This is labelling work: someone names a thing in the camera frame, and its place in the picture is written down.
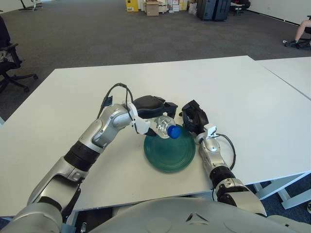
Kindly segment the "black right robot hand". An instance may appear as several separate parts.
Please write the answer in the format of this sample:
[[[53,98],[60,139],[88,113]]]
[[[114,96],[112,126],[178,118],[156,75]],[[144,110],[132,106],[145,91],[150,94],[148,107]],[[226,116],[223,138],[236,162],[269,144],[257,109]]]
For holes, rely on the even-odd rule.
[[[192,100],[182,107],[182,112],[179,113],[182,117],[182,126],[195,135],[204,132],[204,126],[209,124],[206,113],[200,108],[200,105]]]

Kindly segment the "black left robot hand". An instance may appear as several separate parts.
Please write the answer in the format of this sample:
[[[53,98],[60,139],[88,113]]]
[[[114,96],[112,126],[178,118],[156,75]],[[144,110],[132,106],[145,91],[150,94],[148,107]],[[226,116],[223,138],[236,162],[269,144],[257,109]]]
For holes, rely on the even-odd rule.
[[[166,102],[161,97],[143,96],[133,101],[138,112],[138,116],[142,119],[151,119],[160,117],[164,113],[167,116],[174,118],[177,110],[177,105],[172,102]]]

